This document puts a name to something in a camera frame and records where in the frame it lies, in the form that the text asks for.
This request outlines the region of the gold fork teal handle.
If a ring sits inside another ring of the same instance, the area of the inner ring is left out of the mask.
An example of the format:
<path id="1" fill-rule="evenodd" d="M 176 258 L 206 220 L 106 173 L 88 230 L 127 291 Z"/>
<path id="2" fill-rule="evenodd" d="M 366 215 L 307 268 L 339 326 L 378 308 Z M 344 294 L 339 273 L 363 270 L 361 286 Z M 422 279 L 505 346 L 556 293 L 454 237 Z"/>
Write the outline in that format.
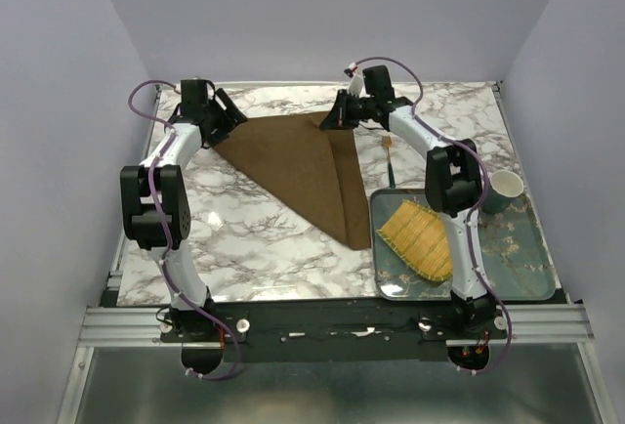
<path id="1" fill-rule="evenodd" d="M 391 189 L 394 189 L 396 187 L 396 179 L 395 179 L 394 167 L 392 164 L 392 156 L 391 156 L 392 138 L 390 135 L 385 135 L 382 137 L 382 145 L 386 152 L 389 187 Z"/>

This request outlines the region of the brown cloth napkin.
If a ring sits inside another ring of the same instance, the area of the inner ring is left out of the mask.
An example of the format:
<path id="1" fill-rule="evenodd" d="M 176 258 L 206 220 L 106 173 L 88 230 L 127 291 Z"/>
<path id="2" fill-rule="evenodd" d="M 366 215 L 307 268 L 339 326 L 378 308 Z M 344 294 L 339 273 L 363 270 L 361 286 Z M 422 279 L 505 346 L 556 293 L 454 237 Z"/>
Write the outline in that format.
<path id="1" fill-rule="evenodd" d="M 354 132 L 320 128 L 323 112 L 248 119 L 216 145 L 237 171 L 351 250 L 371 247 Z"/>

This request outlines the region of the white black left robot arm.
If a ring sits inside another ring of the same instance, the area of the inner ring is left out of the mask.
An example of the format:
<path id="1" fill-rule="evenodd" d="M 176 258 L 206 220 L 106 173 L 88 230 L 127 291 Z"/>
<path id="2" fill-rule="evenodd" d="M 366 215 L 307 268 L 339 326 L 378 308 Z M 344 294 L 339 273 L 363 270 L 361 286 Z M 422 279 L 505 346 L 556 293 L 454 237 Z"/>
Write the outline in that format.
<path id="1" fill-rule="evenodd" d="M 168 119 L 138 110 L 134 98 L 147 85 L 162 85 L 180 95 Z M 126 237 L 136 241 L 158 266 L 170 294 L 170 324 L 177 334 L 196 341 L 215 332 L 235 334 L 211 312 L 212 296 L 194 266 L 188 237 L 191 211 L 184 172 L 202 149 L 212 148 L 247 117 L 224 89 L 208 79 L 184 79 L 178 86 L 148 80 L 129 95 L 128 107 L 163 126 L 163 138 L 141 163 L 122 168 L 120 191 Z"/>

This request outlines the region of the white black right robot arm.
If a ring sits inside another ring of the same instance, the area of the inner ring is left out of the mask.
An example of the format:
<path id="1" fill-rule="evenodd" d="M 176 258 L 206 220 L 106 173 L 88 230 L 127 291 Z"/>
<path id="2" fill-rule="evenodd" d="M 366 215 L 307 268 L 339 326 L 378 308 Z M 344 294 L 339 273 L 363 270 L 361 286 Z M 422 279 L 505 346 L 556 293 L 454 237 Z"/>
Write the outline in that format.
<path id="1" fill-rule="evenodd" d="M 497 315 L 497 297 L 479 245 L 479 208 L 489 183 L 476 146 L 471 140 L 455 140 L 422 119 L 419 101 L 396 95 L 384 65 L 360 69 L 352 63 L 345 74 L 349 86 L 339 90 L 319 128 L 353 130 L 372 120 L 425 159 L 425 196 L 442 221 L 453 268 L 449 325 L 456 335 L 472 337 Z"/>

